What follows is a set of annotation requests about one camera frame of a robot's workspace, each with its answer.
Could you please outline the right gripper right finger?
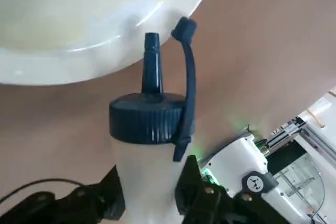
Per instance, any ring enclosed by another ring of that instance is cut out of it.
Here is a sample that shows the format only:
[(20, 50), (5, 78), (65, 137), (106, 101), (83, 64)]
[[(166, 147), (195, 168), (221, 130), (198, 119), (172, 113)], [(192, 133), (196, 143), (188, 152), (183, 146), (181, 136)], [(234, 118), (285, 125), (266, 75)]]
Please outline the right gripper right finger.
[(202, 178), (196, 157), (188, 156), (175, 187), (175, 201), (182, 223), (286, 223), (286, 219), (261, 193), (247, 188), (230, 197), (223, 186)]

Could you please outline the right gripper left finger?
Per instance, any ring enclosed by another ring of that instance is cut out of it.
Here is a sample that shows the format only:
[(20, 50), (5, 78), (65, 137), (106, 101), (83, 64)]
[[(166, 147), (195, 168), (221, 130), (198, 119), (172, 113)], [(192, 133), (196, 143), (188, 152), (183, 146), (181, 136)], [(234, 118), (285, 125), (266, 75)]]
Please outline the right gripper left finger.
[(1, 223), (101, 223), (103, 220), (119, 221), (125, 212), (124, 195), (115, 166), (96, 184), (45, 178), (14, 189), (2, 197), (1, 202), (28, 187), (51, 182), (68, 183), (76, 188), (59, 199), (50, 191), (30, 194), (2, 214)]

